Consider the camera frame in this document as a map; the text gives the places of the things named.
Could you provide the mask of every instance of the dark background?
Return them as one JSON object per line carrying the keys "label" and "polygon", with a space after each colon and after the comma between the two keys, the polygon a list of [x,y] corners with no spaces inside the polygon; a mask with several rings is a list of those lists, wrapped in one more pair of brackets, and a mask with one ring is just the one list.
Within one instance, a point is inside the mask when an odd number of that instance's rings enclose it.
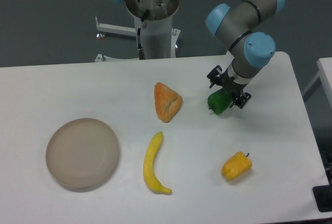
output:
{"label": "dark background", "polygon": [[[235,6],[239,0],[180,0],[173,19],[181,30],[180,57],[226,53],[205,26],[221,3]],[[111,0],[0,0],[0,67],[93,62],[99,53],[137,57],[133,38],[97,40],[95,16],[100,23],[134,27],[125,5]],[[271,35],[277,51],[290,56],[300,90],[317,73],[317,60],[332,57],[331,16],[332,0],[286,0],[278,15],[255,29]],[[332,153],[332,109],[322,86],[306,108],[320,150]]]}

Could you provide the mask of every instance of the banana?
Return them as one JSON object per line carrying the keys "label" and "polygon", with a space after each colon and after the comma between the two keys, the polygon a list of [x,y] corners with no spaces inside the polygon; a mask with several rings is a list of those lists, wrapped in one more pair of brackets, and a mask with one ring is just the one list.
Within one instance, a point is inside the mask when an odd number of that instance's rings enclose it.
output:
{"label": "banana", "polygon": [[158,194],[171,194],[172,190],[164,187],[161,182],[156,178],[154,173],[155,157],[161,146],[162,138],[162,132],[156,133],[153,136],[149,146],[147,147],[144,157],[143,175],[145,183],[150,190]]}

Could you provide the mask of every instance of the robotic arm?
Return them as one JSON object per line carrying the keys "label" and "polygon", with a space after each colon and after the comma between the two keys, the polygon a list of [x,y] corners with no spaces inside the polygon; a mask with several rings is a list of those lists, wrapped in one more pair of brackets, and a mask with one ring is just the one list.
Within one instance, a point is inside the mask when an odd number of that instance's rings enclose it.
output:
{"label": "robotic arm", "polygon": [[222,73],[216,66],[208,75],[214,85],[222,86],[232,96],[233,105],[242,109],[251,98],[244,87],[269,63],[275,53],[275,42],[263,32],[252,33],[252,28],[278,13],[285,0],[241,0],[235,8],[226,4],[214,8],[206,19],[207,28],[234,56]]}
{"label": "robotic arm", "polygon": [[134,17],[140,59],[171,57],[172,18],[179,0],[113,0]]}

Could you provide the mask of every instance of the beige plate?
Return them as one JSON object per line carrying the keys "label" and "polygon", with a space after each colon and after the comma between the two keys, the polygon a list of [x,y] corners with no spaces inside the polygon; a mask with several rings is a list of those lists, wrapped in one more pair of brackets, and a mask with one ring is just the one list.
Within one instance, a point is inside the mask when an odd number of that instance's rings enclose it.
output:
{"label": "beige plate", "polygon": [[89,191],[111,175],[119,156],[114,131],[96,119],[76,119],[59,128],[48,143],[46,163],[64,187]]}

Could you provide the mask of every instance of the green bell pepper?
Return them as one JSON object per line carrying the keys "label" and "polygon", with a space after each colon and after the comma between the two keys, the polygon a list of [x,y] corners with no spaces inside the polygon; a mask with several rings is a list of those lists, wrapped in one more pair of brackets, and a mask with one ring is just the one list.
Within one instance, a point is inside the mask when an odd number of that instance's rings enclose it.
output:
{"label": "green bell pepper", "polygon": [[219,115],[232,104],[232,95],[224,88],[212,93],[207,98],[207,104],[215,114]]}

